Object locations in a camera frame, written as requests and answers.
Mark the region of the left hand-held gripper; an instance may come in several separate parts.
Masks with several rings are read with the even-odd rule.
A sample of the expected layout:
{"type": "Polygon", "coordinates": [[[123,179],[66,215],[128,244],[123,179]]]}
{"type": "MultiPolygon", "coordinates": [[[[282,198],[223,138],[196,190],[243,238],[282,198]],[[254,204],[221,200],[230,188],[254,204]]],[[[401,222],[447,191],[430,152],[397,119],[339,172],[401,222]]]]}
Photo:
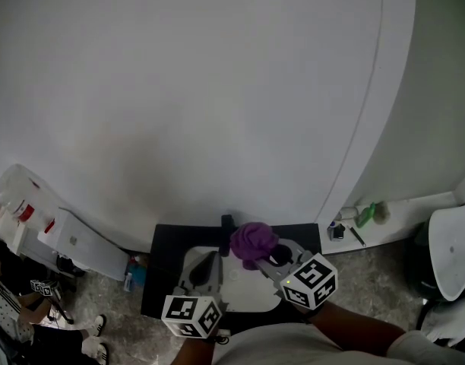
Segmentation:
{"type": "Polygon", "coordinates": [[[176,337],[209,338],[223,318],[219,252],[198,256],[184,267],[179,286],[167,295],[161,320],[176,337]]]}

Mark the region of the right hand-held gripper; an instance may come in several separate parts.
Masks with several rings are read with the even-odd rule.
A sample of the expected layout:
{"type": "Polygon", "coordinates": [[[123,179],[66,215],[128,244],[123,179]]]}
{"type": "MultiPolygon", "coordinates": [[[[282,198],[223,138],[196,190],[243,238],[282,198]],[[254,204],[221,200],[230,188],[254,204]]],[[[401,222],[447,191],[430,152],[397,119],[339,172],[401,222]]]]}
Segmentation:
{"type": "MultiPolygon", "coordinates": [[[[305,252],[294,240],[282,240],[281,245],[287,261],[299,261],[305,252]]],[[[306,309],[317,309],[338,287],[337,269],[321,253],[313,255],[292,273],[289,273],[293,266],[290,262],[281,265],[270,259],[259,259],[255,264],[266,278],[281,280],[280,293],[285,301],[306,309]]]]}

